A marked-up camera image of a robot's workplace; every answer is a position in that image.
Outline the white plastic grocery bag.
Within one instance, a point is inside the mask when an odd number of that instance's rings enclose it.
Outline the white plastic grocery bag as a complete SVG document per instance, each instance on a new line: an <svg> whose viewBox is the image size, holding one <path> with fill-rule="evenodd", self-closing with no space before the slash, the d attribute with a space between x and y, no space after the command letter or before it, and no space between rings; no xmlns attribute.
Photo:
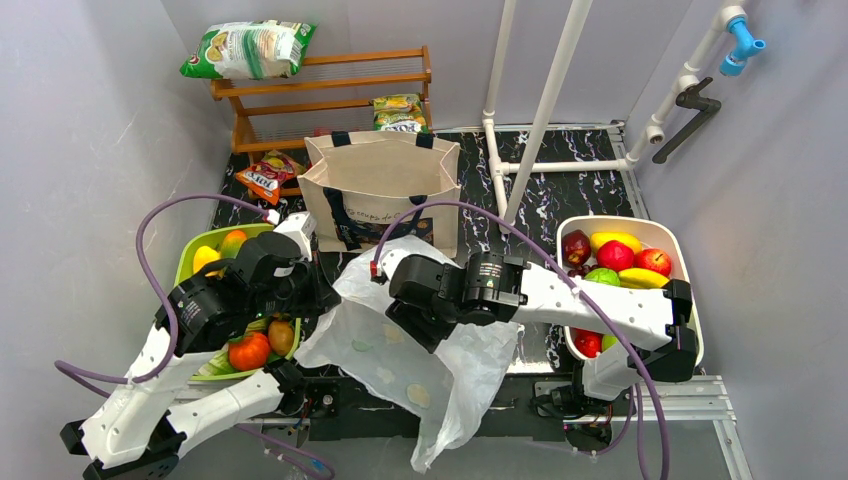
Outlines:
<svg viewBox="0 0 848 480"><path fill-rule="evenodd" d="M392 274L412 254L449 260L412 236L390 240L381 251L363 251L333 283L340 303L319 317L294 357L307 368L335 365L370 394L419 417L410 464L424 474L444 450L463 446L478 431L512 363L522 327L458 325L435 353L428 353L386 316L389 288L370 275L374 258Z"/></svg>

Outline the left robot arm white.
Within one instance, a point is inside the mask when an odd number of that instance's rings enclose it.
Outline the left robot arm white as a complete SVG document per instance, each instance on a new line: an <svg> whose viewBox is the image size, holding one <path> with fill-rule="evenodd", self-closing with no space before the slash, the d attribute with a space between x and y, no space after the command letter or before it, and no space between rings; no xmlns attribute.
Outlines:
<svg viewBox="0 0 848 480"><path fill-rule="evenodd" d="M163 479L205 440L277 410L304 382L284 356L262 360L246 378L199 400L176 398L250 323L276 314L316 317L331 304L312 234L301 227L261 232L235 257L203 264L168 295L127 381L90 417L62 428L68 452L91 461L83 478Z"/></svg>

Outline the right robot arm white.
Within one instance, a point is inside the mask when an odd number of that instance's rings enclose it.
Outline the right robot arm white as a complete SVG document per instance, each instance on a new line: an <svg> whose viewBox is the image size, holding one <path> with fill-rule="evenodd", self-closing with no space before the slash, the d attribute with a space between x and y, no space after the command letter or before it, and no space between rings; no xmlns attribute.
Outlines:
<svg viewBox="0 0 848 480"><path fill-rule="evenodd" d="M579 365L573 398L610 402L639 380L686 382L695 370L693 301L683 280L630 289L491 253L472 255L464 267L390 253L372 271L388 283L387 317L428 352L465 324L548 323L617 337L616 345Z"/></svg>

